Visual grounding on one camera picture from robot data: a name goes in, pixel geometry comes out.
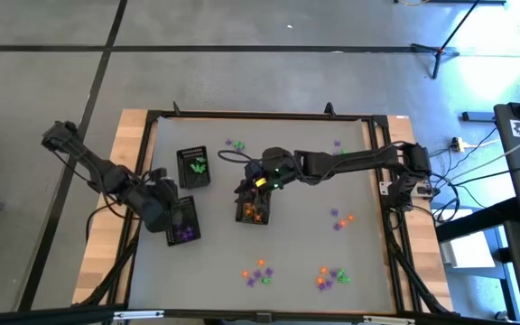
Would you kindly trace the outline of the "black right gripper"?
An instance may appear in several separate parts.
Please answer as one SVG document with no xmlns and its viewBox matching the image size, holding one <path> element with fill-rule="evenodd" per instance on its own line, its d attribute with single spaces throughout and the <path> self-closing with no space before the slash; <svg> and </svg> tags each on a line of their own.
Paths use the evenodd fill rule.
<svg viewBox="0 0 520 325">
<path fill-rule="evenodd" d="M 241 180 L 234 190 L 235 203 L 251 203 L 252 188 L 258 190 L 256 206 L 269 206 L 272 190 L 281 190 L 284 185 L 297 179 L 293 155 L 281 147 L 264 150 L 260 159 L 252 160 L 246 166 L 246 179 Z"/>
</svg>

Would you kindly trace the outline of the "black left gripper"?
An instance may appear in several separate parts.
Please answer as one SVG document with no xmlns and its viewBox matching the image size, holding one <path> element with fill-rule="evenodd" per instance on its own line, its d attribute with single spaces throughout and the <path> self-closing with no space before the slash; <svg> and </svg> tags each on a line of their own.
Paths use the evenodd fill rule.
<svg viewBox="0 0 520 325">
<path fill-rule="evenodd" d="M 167 178 L 163 167 L 150 171 L 150 180 L 154 184 L 138 181 L 132 186 L 132 211 L 145 222 L 151 233 L 166 230 L 166 219 L 172 216 L 173 206 L 178 201 L 178 187 L 174 181 L 162 181 Z"/>
</svg>

